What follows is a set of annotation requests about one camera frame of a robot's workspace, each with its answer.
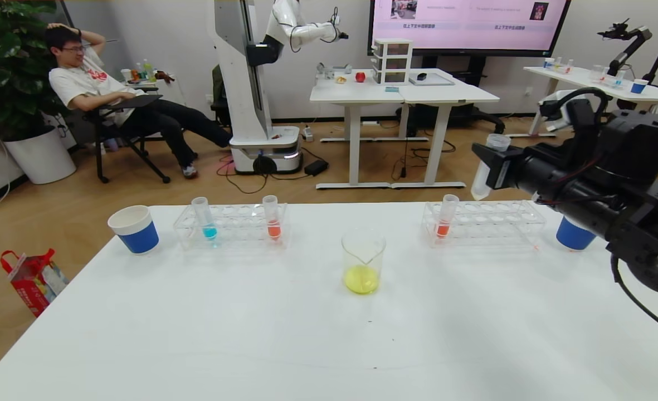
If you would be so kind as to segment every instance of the gift bag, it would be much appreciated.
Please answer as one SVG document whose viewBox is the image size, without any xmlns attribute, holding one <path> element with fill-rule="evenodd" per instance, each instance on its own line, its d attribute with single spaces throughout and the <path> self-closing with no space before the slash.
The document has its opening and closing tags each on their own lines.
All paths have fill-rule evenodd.
<svg viewBox="0 0 658 401">
<path fill-rule="evenodd" d="M 10 254 L 17 259 L 14 267 L 5 260 L 5 256 Z M 42 256 L 22 254 L 18 257 L 13 251 L 4 251 L 0 256 L 2 268 L 7 272 L 7 279 L 35 317 L 39 317 L 69 284 L 69 280 L 59 267 L 51 261 L 53 255 L 54 250 L 49 249 Z"/>
</svg>

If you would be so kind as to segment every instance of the white flower pot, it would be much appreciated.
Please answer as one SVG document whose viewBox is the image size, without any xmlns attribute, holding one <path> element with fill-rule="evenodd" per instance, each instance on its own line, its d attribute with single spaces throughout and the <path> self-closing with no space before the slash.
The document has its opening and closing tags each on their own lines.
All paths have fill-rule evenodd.
<svg viewBox="0 0 658 401">
<path fill-rule="evenodd" d="M 56 129 L 34 138 L 5 142 L 4 145 L 32 183 L 52 183 L 76 171 L 76 165 Z"/>
</svg>

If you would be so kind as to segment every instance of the white and blue cup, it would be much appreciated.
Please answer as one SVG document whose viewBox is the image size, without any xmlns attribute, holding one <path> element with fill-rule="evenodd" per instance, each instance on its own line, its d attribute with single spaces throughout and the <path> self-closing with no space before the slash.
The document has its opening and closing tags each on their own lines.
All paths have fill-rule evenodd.
<svg viewBox="0 0 658 401">
<path fill-rule="evenodd" d="M 113 213 L 108 218 L 108 227 L 128 251 L 138 255 L 152 250 L 160 241 L 148 206 L 128 206 Z"/>
<path fill-rule="evenodd" d="M 648 84 L 648 81 L 645 79 L 634 79 L 633 86 L 631 86 L 631 92 L 634 94 L 642 94 L 643 89 Z"/>
<path fill-rule="evenodd" d="M 557 241 L 575 251 L 585 250 L 594 241 L 594 238 L 596 238 L 596 234 L 582 228 L 573 221 L 569 221 L 566 216 L 561 218 L 561 224 L 556 231 Z"/>
</svg>

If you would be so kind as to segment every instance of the red liquid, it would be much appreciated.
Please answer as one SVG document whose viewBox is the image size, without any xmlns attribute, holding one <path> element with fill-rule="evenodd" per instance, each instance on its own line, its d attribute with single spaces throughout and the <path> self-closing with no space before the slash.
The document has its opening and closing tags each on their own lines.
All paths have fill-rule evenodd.
<svg viewBox="0 0 658 401">
<path fill-rule="evenodd" d="M 268 221 L 267 225 L 267 231 L 270 234 L 270 238 L 280 238 L 280 236 L 282 236 L 282 228 L 279 226 L 278 221 Z"/>
<path fill-rule="evenodd" d="M 448 231 L 450 231 L 450 226 L 449 225 L 447 225 L 447 224 L 439 224 L 438 225 L 438 236 L 440 238 L 443 238 L 443 237 L 447 236 Z"/>
</svg>

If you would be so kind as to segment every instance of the monitor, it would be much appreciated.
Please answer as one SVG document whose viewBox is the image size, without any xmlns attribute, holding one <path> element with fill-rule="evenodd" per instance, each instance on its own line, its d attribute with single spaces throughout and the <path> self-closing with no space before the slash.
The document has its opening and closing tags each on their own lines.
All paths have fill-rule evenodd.
<svg viewBox="0 0 658 401">
<path fill-rule="evenodd" d="M 551 56 L 571 0 L 371 0 L 375 38 L 405 38 L 413 52 Z"/>
</svg>

